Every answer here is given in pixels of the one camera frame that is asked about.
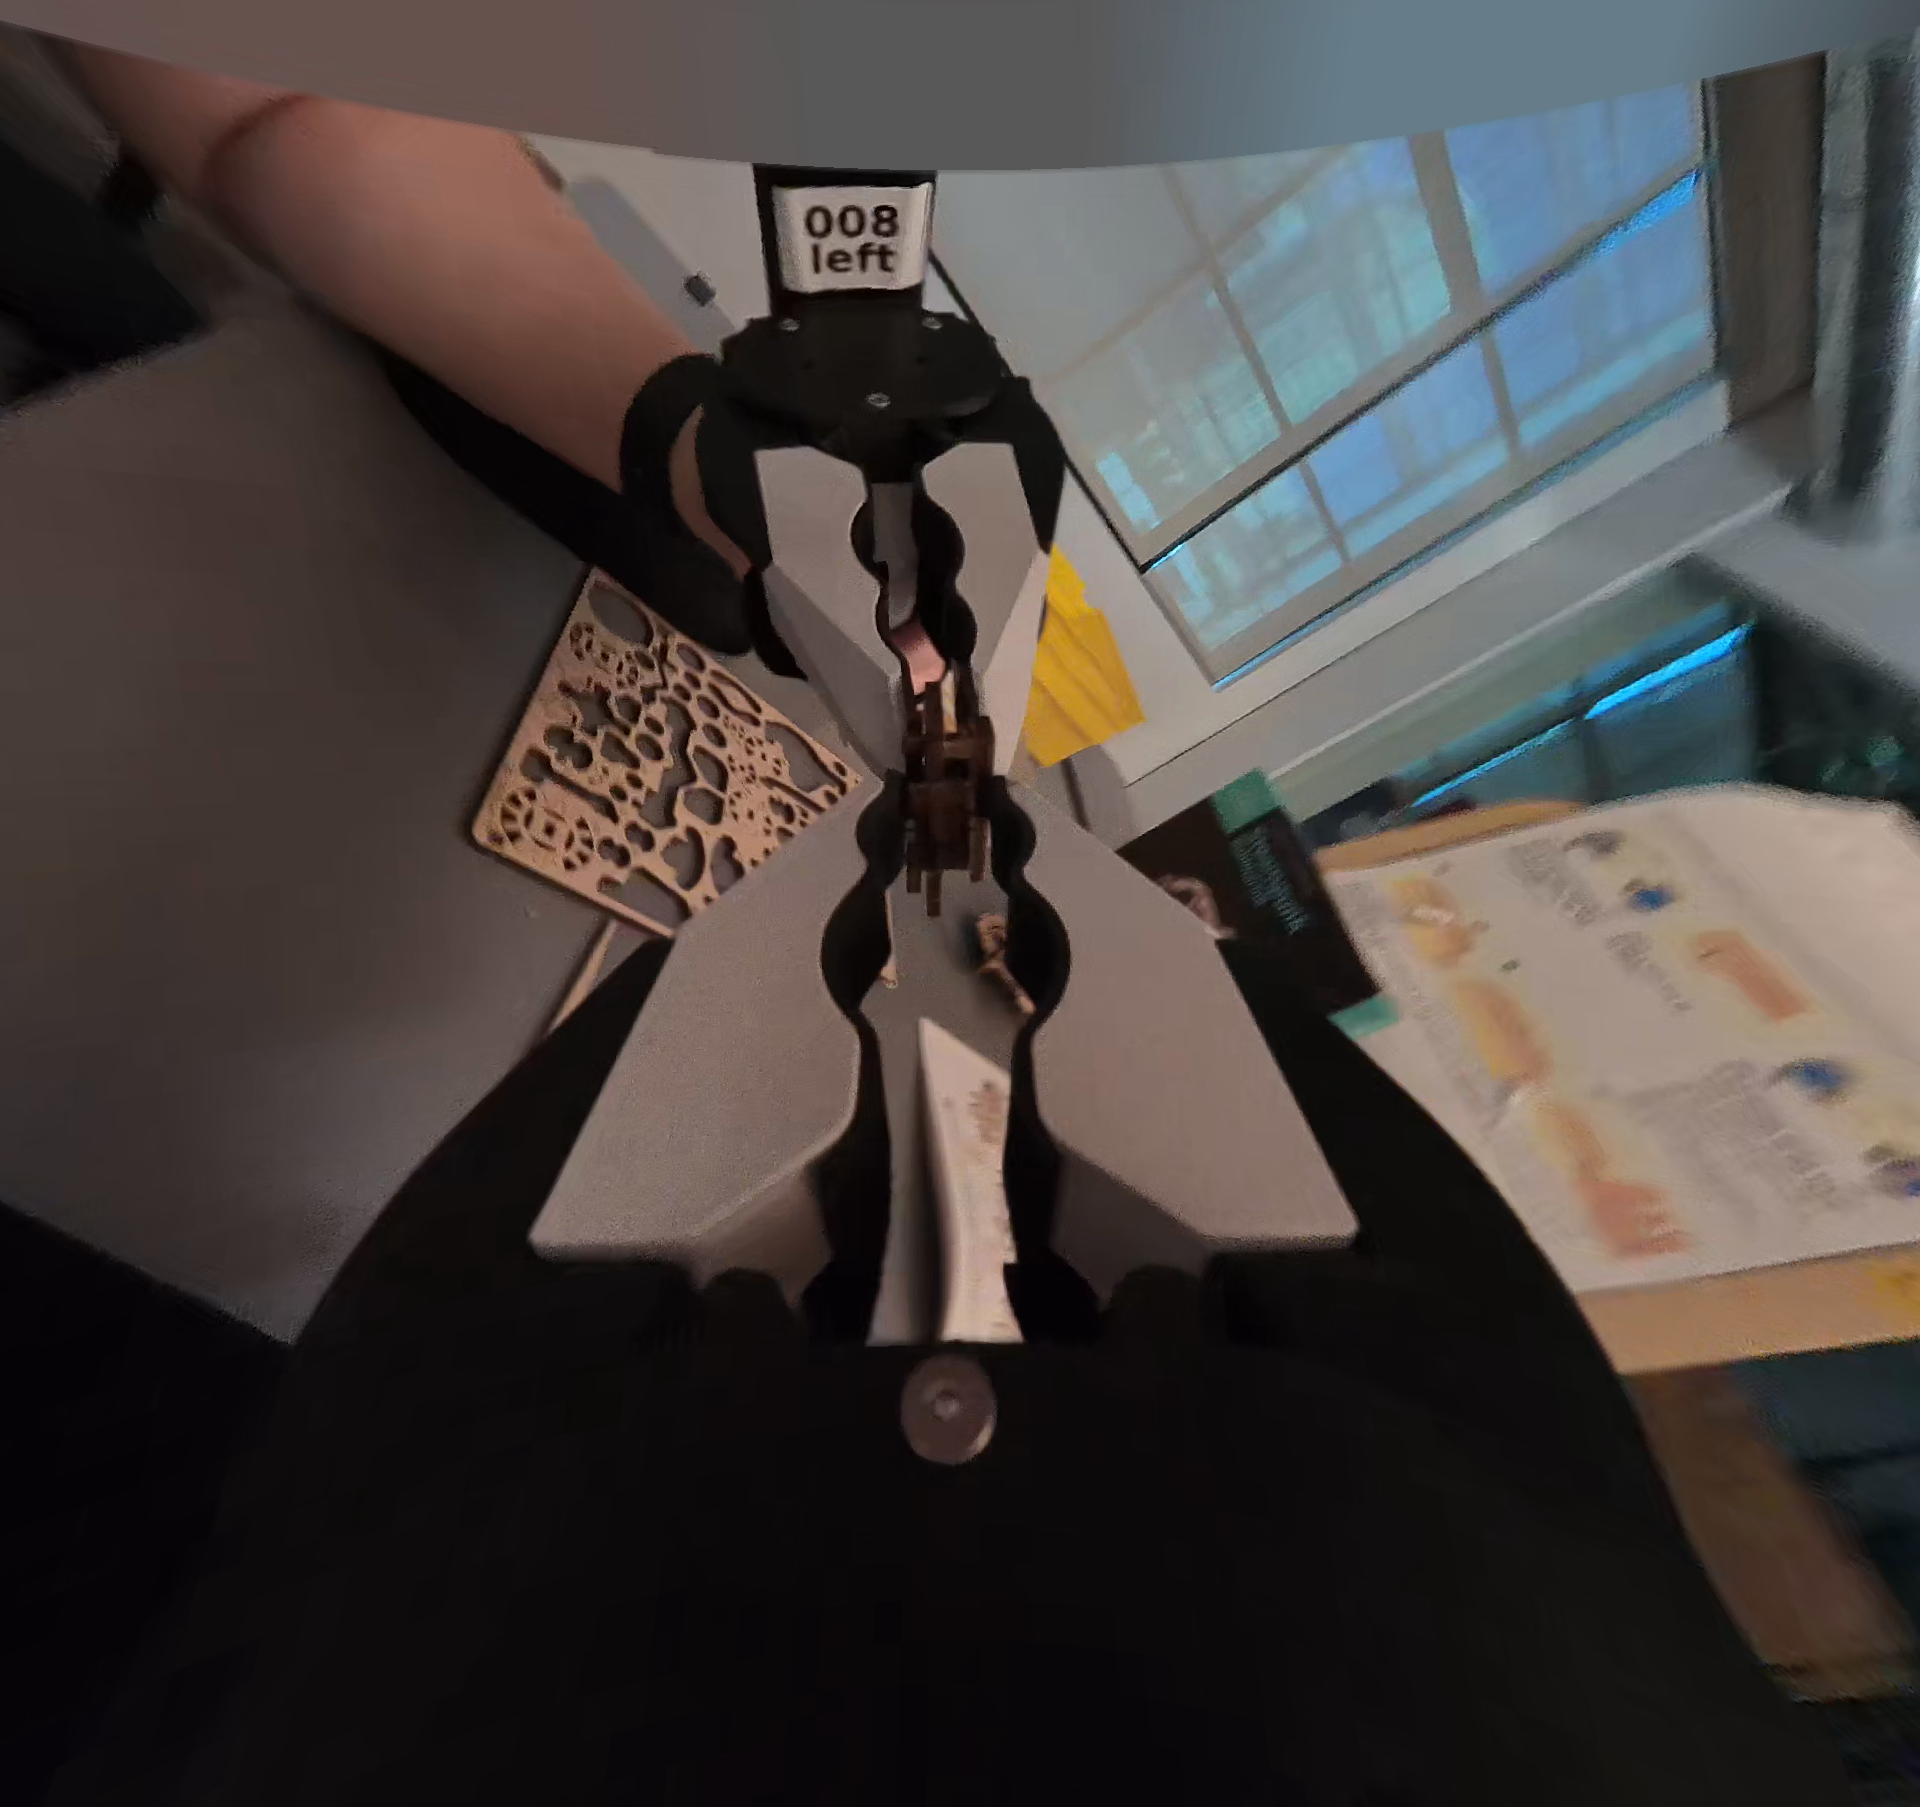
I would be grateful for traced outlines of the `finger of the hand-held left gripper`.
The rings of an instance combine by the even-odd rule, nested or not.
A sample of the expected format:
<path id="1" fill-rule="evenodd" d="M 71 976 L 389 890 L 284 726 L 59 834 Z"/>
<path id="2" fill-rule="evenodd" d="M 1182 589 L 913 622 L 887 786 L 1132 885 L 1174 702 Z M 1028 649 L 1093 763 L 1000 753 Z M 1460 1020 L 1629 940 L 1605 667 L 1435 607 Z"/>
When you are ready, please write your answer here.
<path id="1" fill-rule="evenodd" d="M 904 773 L 905 676 L 880 632 L 883 581 L 855 554 L 863 473 L 813 445 L 761 448 L 768 619 L 861 763 Z"/>
<path id="2" fill-rule="evenodd" d="M 922 492 L 956 533 L 947 556 L 941 621 L 922 609 L 947 670 L 972 687 L 994 729 L 996 777 L 1021 751 L 1021 730 L 1043 628 L 1049 554 L 1021 483 L 1015 449 L 961 443 L 925 467 Z"/>

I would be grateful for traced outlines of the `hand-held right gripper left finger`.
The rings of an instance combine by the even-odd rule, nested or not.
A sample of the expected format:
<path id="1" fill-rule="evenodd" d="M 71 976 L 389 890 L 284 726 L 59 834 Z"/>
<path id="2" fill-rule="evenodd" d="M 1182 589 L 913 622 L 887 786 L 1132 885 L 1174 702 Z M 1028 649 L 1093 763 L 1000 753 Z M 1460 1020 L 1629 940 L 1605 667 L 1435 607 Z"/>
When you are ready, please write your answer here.
<path id="1" fill-rule="evenodd" d="M 893 1208 L 878 1036 L 904 780 L 887 773 L 678 930 L 530 1225 L 553 1262 L 766 1276 L 872 1334 Z"/>

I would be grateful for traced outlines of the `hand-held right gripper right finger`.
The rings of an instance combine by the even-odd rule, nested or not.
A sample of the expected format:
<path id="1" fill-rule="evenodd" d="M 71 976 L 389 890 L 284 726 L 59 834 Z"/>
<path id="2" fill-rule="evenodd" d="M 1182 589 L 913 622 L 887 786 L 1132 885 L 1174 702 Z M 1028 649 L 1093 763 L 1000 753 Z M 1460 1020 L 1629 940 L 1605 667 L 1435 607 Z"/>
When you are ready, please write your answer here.
<path id="1" fill-rule="evenodd" d="M 1352 1246 L 1358 1218 L 1219 942 L 1041 794 L 994 786 L 1016 1036 L 1004 1284 L 1084 1341 L 1138 1271 Z"/>

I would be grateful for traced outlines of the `small wooden gear assembly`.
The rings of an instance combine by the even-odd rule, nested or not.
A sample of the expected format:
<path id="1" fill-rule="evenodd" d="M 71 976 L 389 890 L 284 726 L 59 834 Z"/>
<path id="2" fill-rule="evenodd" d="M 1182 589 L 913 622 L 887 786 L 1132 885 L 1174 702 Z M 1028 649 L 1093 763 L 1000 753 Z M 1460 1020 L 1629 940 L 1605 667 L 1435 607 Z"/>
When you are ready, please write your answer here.
<path id="1" fill-rule="evenodd" d="M 901 778 L 904 885 L 932 920 L 944 912 L 947 877 L 977 882 L 989 860 L 996 730 L 970 666 L 950 666 L 907 704 Z"/>

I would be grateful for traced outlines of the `person's left forearm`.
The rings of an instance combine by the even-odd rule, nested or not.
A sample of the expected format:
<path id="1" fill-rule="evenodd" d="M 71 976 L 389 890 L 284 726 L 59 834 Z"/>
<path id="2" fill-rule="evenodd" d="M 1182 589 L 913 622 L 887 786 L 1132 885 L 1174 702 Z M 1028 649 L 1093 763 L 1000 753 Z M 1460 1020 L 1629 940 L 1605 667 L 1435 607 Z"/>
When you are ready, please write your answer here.
<path id="1" fill-rule="evenodd" d="M 344 325 L 617 486 L 629 408 L 691 352 L 516 136 L 64 44 L 172 194 Z"/>

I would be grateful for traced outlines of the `black model kit box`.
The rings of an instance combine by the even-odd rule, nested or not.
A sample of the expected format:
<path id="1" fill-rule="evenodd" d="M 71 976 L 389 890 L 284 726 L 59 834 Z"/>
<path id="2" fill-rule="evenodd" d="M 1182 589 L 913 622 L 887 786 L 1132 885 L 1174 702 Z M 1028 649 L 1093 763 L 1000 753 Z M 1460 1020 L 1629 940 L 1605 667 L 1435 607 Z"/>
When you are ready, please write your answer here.
<path id="1" fill-rule="evenodd" d="M 1393 999 L 1367 966 L 1266 773 L 1236 777 L 1119 854 L 1217 942 L 1255 956 L 1350 1036 L 1396 1027 Z"/>

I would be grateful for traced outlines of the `partly built wooden model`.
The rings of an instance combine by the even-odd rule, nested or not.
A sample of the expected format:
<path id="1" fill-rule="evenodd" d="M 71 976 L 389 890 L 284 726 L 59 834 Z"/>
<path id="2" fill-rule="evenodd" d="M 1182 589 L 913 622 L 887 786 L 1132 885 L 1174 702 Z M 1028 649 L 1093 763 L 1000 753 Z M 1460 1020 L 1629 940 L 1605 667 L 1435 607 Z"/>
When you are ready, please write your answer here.
<path id="1" fill-rule="evenodd" d="M 1015 973 L 1008 947 L 1010 947 L 1010 929 L 1008 920 L 1000 912 L 980 912 L 972 917 L 966 930 L 969 957 L 972 961 L 972 973 L 992 983 L 1000 995 L 1021 1013 L 1022 1020 L 1031 1020 L 1038 1012 L 1028 990 L 1022 987 L 1021 978 Z"/>

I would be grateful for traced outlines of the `yellow plastic bin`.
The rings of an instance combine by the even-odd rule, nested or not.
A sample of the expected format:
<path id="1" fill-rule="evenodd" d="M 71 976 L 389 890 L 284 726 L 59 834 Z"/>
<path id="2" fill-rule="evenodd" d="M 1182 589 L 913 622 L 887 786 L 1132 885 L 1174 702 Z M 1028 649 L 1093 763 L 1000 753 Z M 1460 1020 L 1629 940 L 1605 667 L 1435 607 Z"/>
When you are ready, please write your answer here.
<path id="1" fill-rule="evenodd" d="M 1131 732 L 1141 721 L 1140 693 L 1106 614 L 1068 556 L 1053 550 L 1022 721 L 1024 751 L 1049 767 Z"/>

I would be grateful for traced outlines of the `laser-cut wooden sheet with gear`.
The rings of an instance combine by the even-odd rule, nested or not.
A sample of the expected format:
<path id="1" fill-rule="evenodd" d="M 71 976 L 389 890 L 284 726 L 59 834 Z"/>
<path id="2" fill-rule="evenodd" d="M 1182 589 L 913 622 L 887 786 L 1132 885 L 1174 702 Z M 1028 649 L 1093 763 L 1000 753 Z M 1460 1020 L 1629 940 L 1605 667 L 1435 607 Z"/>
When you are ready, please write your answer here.
<path id="1" fill-rule="evenodd" d="M 669 938 L 861 773 L 612 576 L 580 585 L 471 822 L 472 843 Z"/>

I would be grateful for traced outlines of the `open instruction booklet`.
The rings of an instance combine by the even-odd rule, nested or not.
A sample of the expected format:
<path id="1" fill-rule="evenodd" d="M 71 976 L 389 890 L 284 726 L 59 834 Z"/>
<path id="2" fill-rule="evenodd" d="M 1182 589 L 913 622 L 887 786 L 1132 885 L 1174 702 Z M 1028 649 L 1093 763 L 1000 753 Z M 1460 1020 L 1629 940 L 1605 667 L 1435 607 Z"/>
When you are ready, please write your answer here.
<path id="1" fill-rule="evenodd" d="M 1001 1177 L 1012 1075 L 926 1017 L 919 1060 L 939 1246 L 938 1334 L 946 1343 L 1018 1344 L 1005 1286 L 1016 1249 Z"/>

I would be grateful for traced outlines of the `large printed poster sheet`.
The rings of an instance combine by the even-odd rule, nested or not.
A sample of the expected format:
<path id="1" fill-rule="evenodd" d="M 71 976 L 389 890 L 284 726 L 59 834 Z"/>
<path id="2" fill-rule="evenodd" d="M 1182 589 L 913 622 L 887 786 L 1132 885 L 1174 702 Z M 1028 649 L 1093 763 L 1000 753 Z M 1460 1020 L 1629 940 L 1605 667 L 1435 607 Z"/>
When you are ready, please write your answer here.
<path id="1" fill-rule="evenodd" d="M 1908 812 L 1702 786 L 1329 885 L 1409 1090 L 1575 1293 L 1916 1243 Z"/>

